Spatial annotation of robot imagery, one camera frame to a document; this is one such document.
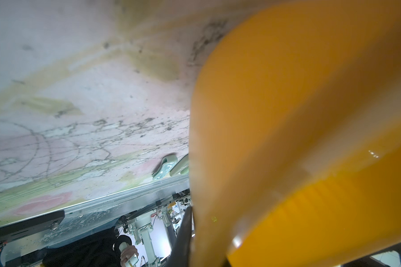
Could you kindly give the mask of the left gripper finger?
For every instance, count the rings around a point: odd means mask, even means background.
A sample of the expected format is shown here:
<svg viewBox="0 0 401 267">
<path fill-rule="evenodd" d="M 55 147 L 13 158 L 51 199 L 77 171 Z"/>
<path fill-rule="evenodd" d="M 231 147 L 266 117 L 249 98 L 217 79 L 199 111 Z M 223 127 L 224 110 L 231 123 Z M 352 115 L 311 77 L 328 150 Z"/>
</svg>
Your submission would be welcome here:
<svg viewBox="0 0 401 267">
<path fill-rule="evenodd" d="M 167 261 L 167 267 L 188 267 L 190 256 L 190 243 L 192 239 L 193 208 L 189 206 L 184 214 L 178 231 L 175 246 Z"/>
</svg>

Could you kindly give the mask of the grey green knife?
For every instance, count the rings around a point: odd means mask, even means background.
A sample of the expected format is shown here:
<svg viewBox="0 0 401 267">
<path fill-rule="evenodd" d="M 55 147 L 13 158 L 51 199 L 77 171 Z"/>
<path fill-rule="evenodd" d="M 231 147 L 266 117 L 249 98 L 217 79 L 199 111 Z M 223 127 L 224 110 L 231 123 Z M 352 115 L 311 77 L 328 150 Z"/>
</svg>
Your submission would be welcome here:
<svg viewBox="0 0 401 267">
<path fill-rule="evenodd" d="M 178 175 L 185 175 L 189 173 L 189 155 L 182 157 L 182 159 L 170 170 L 171 177 Z"/>
</svg>

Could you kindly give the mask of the yellow plastic storage box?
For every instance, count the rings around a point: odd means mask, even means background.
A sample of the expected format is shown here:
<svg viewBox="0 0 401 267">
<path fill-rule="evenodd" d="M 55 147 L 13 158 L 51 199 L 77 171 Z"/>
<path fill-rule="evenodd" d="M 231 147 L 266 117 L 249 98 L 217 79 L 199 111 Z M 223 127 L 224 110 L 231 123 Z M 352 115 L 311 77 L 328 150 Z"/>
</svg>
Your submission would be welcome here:
<svg viewBox="0 0 401 267">
<path fill-rule="evenodd" d="M 227 34 L 189 130 L 193 267 L 332 267 L 401 241 L 401 1 L 285 1 Z"/>
</svg>

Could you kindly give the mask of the light teal folding knife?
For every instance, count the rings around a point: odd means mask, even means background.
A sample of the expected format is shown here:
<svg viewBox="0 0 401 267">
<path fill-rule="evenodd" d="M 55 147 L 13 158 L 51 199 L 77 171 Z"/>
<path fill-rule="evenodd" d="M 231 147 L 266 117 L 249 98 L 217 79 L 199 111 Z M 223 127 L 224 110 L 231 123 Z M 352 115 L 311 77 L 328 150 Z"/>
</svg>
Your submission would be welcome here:
<svg viewBox="0 0 401 267">
<path fill-rule="evenodd" d="M 164 178 L 172 168 L 178 163 L 176 154 L 169 154 L 162 158 L 161 163 L 152 174 L 153 180 L 160 180 Z"/>
</svg>

